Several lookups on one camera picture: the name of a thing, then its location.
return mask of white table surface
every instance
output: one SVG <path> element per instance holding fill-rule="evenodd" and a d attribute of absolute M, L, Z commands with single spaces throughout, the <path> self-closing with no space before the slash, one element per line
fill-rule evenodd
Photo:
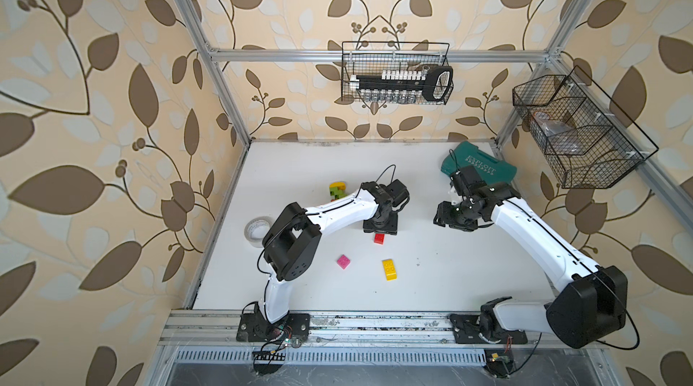
<path fill-rule="evenodd" d="M 488 143 L 477 144 L 491 153 Z M 390 164 L 411 200 L 399 215 L 397 235 L 385 244 L 357 222 L 324 236 L 313 264 L 294 281 L 290 309 L 299 311 L 478 311 L 499 296 L 547 299 L 546 276 L 518 243 L 498 227 L 473 233 L 433 224 L 437 205 L 449 200 L 440 165 L 452 143 L 254 143 L 216 242 L 195 309 L 240 309 L 262 296 L 267 277 L 256 269 L 261 249 L 243 230 L 260 216 L 273 219 L 291 202 L 329 202 L 328 186 L 347 192 Z M 389 181 L 389 173 L 380 182 Z M 342 270 L 342 255 L 351 264 Z M 386 281 L 382 260 L 397 279 Z M 261 267 L 269 265 L 261 260 Z"/>

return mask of ventilation grille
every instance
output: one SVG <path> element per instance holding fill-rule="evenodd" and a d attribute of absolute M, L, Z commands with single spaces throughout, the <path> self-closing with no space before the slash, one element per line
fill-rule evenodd
<path fill-rule="evenodd" d="M 484 366 L 484 351 L 476 348 L 287 348 L 285 363 L 296 365 Z M 252 350 L 189 346 L 178 351 L 178 363 L 248 364 Z"/>

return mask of metal floor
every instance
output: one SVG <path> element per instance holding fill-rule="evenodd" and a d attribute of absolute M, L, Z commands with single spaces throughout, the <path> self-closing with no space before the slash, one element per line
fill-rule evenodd
<path fill-rule="evenodd" d="M 514 350 L 522 363 L 529 350 Z M 250 364 L 176 363 L 169 386 L 222 385 L 370 385 L 370 386 L 602 386 L 586 351 L 538 349 L 521 371 L 507 380 L 490 377 L 481 367 L 406 365 L 286 364 L 266 376 Z"/>

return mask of mounting plate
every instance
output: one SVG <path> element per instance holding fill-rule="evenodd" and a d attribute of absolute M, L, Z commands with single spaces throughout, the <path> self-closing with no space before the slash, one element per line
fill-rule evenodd
<path fill-rule="evenodd" d="M 489 344 L 479 336 L 478 315 L 450 314 L 450 322 L 453 324 L 453 334 L 457 344 Z M 513 344 L 526 344 L 527 335 L 520 330 L 503 330 L 497 336 L 500 344 L 504 344 L 507 337 L 512 338 Z"/>
<path fill-rule="evenodd" d="M 243 314 L 238 325 L 236 333 L 236 341 L 238 342 L 267 342 L 277 339 L 276 336 L 266 336 L 264 325 L 267 322 L 262 317 L 262 314 Z M 297 344 L 302 344 L 308 339 L 310 331 L 310 315 L 309 314 L 287 314 L 286 320 L 277 321 L 278 324 L 284 324 L 291 328 L 291 339 Z"/>

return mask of pink lego brick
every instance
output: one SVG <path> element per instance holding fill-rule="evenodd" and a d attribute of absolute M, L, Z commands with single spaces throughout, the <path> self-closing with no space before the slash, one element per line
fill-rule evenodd
<path fill-rule="evenodd" d="M 337 260 L 337 264 L 339 264 L 342 269 L 346 269 L 350 262 L 351 260 L 344 255 Z"/>

